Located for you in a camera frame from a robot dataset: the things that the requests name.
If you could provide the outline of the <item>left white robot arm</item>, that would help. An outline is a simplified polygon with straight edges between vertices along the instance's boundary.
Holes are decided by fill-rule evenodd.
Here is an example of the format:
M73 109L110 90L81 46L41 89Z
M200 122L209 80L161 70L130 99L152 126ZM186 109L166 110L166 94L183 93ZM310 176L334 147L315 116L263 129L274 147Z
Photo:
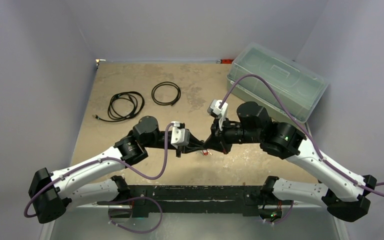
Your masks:
M164 153L162 168L156 176L146 175L133 167L148 157L147 148L162 149ZM52 172L47 168L37 170L23 214L26 218L37 218L41 224L49 223L61 217L69 206L93 195L109 197L122 205L129 199L127 188L112 180L98 185L91 182L126 168L145 179L159 179L167 167L169 150L175 150L176 156L180 157L181 154L207 149L202 140L192 136L184 123L172 121L161 131L155 117L144 116L125 137L104 152L64 169Z

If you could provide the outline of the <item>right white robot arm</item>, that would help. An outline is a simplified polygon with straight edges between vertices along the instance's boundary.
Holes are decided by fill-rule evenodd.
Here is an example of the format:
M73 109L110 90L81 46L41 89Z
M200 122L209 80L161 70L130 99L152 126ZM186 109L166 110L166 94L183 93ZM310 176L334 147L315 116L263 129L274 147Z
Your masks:
M317 153L303 132L286 122L272 121L267 110L256 102L242 103L236 110L238 121L227 118L228 104L213 100L208 113L214 118L205 149L227 154L234 144L259 144L270 156L292 163L317 179L305 183L269 176L260 190L268 204L296 201L326 208L334 217L354 222L367 215L367 198L376 187L372 175L347 170L328 156Z

